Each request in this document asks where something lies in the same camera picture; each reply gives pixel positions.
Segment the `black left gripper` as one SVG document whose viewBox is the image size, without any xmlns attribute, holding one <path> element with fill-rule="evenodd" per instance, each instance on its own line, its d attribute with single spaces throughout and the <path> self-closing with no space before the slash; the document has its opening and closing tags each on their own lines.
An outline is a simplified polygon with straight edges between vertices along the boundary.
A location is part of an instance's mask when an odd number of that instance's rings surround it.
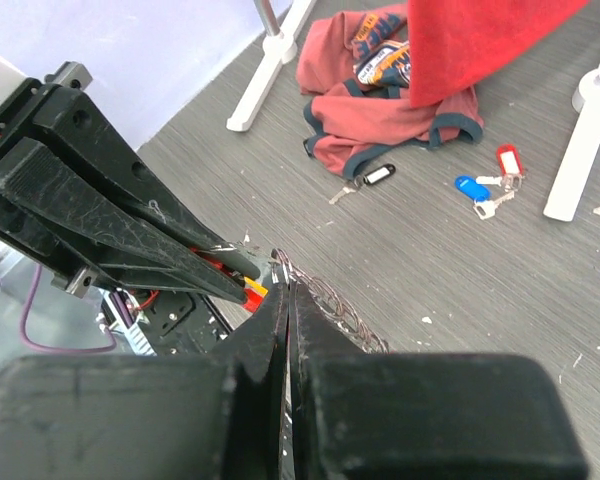
<svg viewBox="0 0 600 480">
<path fill-rule="evenodd" d="M 27 77 L 0 106 L 0 240 L 80 298 L 101 278 L 244 302 L 244 287 L 193 251 L 250 278 L 260 268 L 151 171 L 80 91 L 91 81 L 83 64 L 65 62 L 44 81 Z"/>
</svg>

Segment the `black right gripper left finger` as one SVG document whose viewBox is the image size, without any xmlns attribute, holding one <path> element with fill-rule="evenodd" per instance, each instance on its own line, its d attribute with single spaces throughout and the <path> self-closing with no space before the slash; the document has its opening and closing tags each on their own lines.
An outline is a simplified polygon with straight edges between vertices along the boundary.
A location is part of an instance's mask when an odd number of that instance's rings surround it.
<svg viewBox="0 0 600 480">
<path fill-rule="evenodd" d="M 28 356 L 0 371 L 0 479 L 285 479 L 289 289 L 205 355 Z"/>
</svg>

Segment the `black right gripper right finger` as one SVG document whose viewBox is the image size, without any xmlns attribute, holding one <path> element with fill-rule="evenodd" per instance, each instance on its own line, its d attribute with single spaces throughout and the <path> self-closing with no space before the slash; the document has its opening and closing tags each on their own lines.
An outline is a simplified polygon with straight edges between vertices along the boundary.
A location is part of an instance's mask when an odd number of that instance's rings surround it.
<svg viewBox="0 0 600 480">
<path fill-rule="evenodd" d="M 299 479 L 585 479 L 558 390 L 507 353 L 367 354 L 291 287 L 289 360 Z"/>
</svg>

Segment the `key with yellow tag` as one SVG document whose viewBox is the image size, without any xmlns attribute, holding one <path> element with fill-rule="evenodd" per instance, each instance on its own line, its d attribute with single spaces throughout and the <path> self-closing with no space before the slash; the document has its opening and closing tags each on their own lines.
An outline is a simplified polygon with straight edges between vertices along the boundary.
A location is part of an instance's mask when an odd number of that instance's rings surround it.
<svg viewBox="0 0 600 480">
<path fill-rule="evenodd" d="M 259 284 L 258 282 L 256 282 L 255 280 L 253 280 L 249 277 L 244 277 L 244 282 L 245 282 L 245 288 L 252 290 L 258 296 L 264 297 L 267 295 L 268 289 L 266 287 L 264 287 L 263 285 Z"/>
</svg>

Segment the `red carabiner keyring with chain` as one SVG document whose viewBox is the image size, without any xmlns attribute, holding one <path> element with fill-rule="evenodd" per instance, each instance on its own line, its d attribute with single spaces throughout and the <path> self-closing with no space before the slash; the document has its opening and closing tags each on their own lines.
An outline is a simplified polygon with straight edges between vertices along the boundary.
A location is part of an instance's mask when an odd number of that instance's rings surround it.
<svg viewBox="0 0 600 480">
<path fill-rule="evenodd" d="M 236 277 L 238 272 L 225 265 L 220 256 L 223 254 L 241 255 L 259 268 L 260 274 L 257 277 L 249 278 L 266 287 L 268 292 L 276 283 L 300 283 L 306 286 L 326 321 L 344 334 L 356 347 L 365 353 L 388 353 L 390 351 L 388 343 L 366 325 L 348 300 L 326 281 L 311 276 L 294 265 L 284 250 L 275 248 L 271 253 L 266 254 L 257 247 L 249 247 L 238 242 L 214 246 L 209 250 L 193 247 L 191 251 L 229 277 Z M 246 289 L 244 277 L 248 276 L 240 277 L 247 294 L 247 301 L 243 308 L 253 313 L 263 303 L 266 296 L 260 297 L 252 290 Z"/>
</svg>

